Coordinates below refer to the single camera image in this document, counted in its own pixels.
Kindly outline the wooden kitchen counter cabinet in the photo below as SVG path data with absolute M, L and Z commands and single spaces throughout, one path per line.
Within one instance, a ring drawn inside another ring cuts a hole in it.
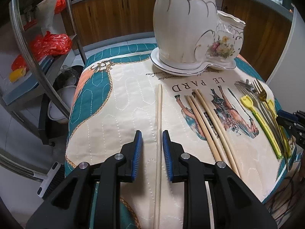
M 75 0 L 71 8 L 86 51 L 151 37 L 156 0 Z M 293 14 L 272 0 L 217 0 L 220 10 L 245 21 L 241 55 L 267 80 L 288 40 Z

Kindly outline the yellow plastic utensil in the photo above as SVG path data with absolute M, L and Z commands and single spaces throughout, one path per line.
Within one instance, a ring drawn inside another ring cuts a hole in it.
M 268 104 L 268 106 L 271 109 L 273 117 L 276 119 L 277 118 L 277 114 L 276 114 L 276 111 L 275 111 L 274 101 L 272 99 L 269 99 L 267 101 L 267 104 Z M 289 142 L 289 140 L 288 140 L 288 138 L 286 136 L 285 129 L 282 126 L 279 126 L 279 130 L 281 132 L 281 136 L 282 136 L 283 141 L 284 141 L 284 149 L 285 149 L 286 157 L 290 158 L 292 156 L 292 150 L 291 150 L 291 147 L 290 147 L 290 142 Z

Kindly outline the gold metal fork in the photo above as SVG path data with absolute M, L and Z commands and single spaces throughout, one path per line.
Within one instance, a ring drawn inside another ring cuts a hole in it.
M 255 79 L 253 81 L 253 85 L 254 85 L 255 89 L 258 91 L 259 99 L 266 104 L 266 107 L 269 110 L 269 113 L 270 113 L 270 116 L 271 116 L 271 119 L 272 119 L 272 123 L 274 124 L 274 129 L 276 131 L 276 134 L 277 134 L 278 138 L 281 141 L 281 143 L 280 143 L 281 144 L 281 151 L 282 151 L 282 155 L 283 155 L 283 158 L 285 160 L 286 169 L 287 169 L 287 172 L 288 172 L 289 171 L 288 151 L 287 151 L 287 148 L 286 148 L 284 137 L 283 137 L 282 132 L 280 130 L 280 127 L 279 127 L 279 125 L 276 121 L 275 114 L 273 113 L 273 110 L 271 109 L 271 106 L 267 102 L 267 93 L 264 90 L 263 86 L 259 83 L 258 79 Z

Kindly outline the yellow green plastic spoon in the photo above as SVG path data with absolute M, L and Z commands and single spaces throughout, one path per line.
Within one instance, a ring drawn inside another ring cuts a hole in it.
M 259 125 L 261 126 L 265 135 L 267 136 L 270 145 L 272 146 L 272 149 L 275 153 L 276 158 L 277 159 L 282 159 L 283 156 L 282 156 L 280 147 L 279 147 L 271 129 L 269 128 L 269 126 L 265 122 L 264 118 L 261 116 L 261 114 L 254 107 L 252 99 L 248 95 L 244 95 L 244 96 L 241 97 L 240 101 L 241 101 L 241 103 L 244 107 L 246 107 L 247 109 L 249 109 L 252 112 L 255 119 L 258 121 Z

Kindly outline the silver metal fork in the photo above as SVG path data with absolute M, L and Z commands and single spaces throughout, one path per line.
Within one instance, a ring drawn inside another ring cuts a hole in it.
M 266 107 L 266 104 L 259 99 L 258 91 L 254 87 L 252 87 L 251 85 L 246 84 L 246 83 L 242 83 L 241 81 L 236 81 L 235 86 L 244 95 L 248 95 L 252 99 L 254 107 L 261 114 L 261 116 L 264 118 L 265 122 L 267 123 L 267 125 L 271 129 L 271 131 L 272 131 L 272 133 L 273 133 L 273 135 L 274 135 L 274 137 L 275 137 L 275 139 L 276 139 L 276 141 L 277 141 L 277 143 L 280 147 L 280 150 L 281 150 L 281 144 L 280 144 L 281 141 L 278 138 L 278 136 L 276 134 L 276 131 L 274 129 L 274 124 L 272 123 L 272 119 L 271 119 L 269 110 Z

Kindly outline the quilted teal cream table mat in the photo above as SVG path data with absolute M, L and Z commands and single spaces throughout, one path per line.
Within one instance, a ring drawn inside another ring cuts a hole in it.
M 278 224 L 295 206 L 299 157 L 290 140 L 292 169 L 279 160 L 261 126 L 240 103 L 236 81 L 259 74 L 242 57 L 233 70 L 207 70 L 177 77 L 156 68 L 150 53 L 155 44 L 108 48 L 88 58 L 76 88 L 69 119 L 66 171 L 79 163 L 96 164 L 120 151 L 141 131 L 143 148 L 134 183 L 121 184 L 123 228 L 152 228 L 157 166 L 158 87 L 163 89 L 162 129 L 199 160 L 215 158 L 186 96 L 200 90 L 215 110 L 235 152 L 242 180 L 262 201 Z

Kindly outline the white floral ceramic utensil holder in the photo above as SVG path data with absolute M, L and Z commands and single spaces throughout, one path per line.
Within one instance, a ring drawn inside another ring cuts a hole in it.
M 193 70 L 204 62 L 226 66 L 241 51 L 241 19 L 217 9 L 216 0 L 156 0 L 153 30 L 165 64 Z

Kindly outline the yellow object on shelf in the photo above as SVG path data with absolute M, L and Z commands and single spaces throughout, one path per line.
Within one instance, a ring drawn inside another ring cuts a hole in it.
M 21 67 L 12 71 L 11 74 L 9 75 L 9 81 L 11 83 L 15 83 L 17 80 L 24 77 L 26 75 L 26 72 L 27 72 L 26 67 Z

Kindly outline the white ceramic saucer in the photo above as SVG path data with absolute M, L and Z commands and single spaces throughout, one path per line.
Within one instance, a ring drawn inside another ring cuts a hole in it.
M 207 61 L 200 64 L 198 68 L 195 68 L 193 70 L 183 70 L 183 69 L 174 68 L 165 64 L 163 61 L 160 60 L 158 47 L 152 50 L 150 54 L 150 59 L 152 60 L 153 64 L 156 67 L 158 67 L 160 70 L 175 76 L 183 76 L 183 77 L 199 75 L 204 71 L 206 71 L 208 67 L 213 68 L 215 70 L 233 70 L 237 67 L 236 60 L 232 60 L 226 66 L 221 66 L 219 64 L 215 64 Z

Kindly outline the red plastic bag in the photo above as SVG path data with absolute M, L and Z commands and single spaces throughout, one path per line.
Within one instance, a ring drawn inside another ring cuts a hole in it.
M 30 42 L 30 50 L 37 62 L 45 56 L 67 54 L 72 48 L 72 40 L 66 34 L 51 34 L 47 31 L 45 36 L 37 35 Z

